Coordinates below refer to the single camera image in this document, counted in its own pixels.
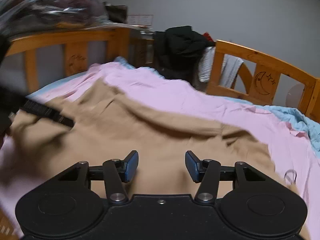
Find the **black clothes pile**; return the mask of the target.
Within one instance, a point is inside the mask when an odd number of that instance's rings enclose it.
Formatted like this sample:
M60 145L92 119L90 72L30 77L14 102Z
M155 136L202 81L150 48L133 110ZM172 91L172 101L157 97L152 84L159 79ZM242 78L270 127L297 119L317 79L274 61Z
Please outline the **black clothes pile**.
M169 80L193 81L195 69L206 48L215 42L189 25L153 33L153 67Z

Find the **clear plastic storage bag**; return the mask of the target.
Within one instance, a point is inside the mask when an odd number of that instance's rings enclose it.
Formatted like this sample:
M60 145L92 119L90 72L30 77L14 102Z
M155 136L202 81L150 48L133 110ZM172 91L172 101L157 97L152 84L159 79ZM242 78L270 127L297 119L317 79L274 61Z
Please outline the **clear plastic storage bag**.
M109 22L101 0L1 0L1 35L5 37Z

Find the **white wall calendar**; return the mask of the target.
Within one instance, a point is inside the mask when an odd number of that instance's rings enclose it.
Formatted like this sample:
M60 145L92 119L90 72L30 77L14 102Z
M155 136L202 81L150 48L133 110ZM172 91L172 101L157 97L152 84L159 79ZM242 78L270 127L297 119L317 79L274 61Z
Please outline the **white wall calendar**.
M151 27L153 22L153 15L128 15L127 23L130 25L142 25Z

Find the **red fabric item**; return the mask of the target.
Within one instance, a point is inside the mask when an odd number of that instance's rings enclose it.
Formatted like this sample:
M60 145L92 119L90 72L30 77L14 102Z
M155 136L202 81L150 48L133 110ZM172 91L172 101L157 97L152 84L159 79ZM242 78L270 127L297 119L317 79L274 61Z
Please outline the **red fabric item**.
M214 42L214 40L212 39L212 37L210 36L210 34L208 32L205 32L203 34L203 36L210 42Z

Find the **grey white striped towel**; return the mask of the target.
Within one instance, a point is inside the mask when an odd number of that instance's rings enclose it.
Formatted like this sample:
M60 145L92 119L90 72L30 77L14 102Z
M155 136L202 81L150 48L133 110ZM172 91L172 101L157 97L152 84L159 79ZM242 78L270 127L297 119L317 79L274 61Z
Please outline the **grey white striped towel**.
M207 47L204 50L197 70L200 84L208 83L208 81L210 80L214 55L215 47ZM239 57L225 54L221 67L221 77L219 85L231 88L232 84L236 80L236 76L243 62L243 59Z

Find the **light blue blanket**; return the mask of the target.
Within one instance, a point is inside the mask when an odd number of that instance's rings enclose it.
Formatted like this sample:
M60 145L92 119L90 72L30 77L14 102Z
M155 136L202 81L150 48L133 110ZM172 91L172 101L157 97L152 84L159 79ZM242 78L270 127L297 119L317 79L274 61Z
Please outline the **light blue blanket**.
M128 97L159 111L207 118L248 130L276 149L285 136L306 139L319 156L319 124L299 110L280 106L258 106L246 100L210 96L183 80L168 80L149 67L134 68L124 58L91 65L86 72L55 81L30 94L30 98L49 101L65 95L73 101L98 79L122 90Z

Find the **tan khaki garment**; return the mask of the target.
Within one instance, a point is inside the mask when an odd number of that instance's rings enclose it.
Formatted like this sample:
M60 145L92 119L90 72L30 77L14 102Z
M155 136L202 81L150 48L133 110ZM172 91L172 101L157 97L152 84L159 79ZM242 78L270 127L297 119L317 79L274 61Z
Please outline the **tan khaki garment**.
M307 207L274 171L267 147L218 121L159 112L96 81L48 105L74 127L20 110L21 168L41 182L17 202L24 239L307 239ZM129 201L109 203L103 163L136 150ZM194 200L185 153L221 164L215 203Z

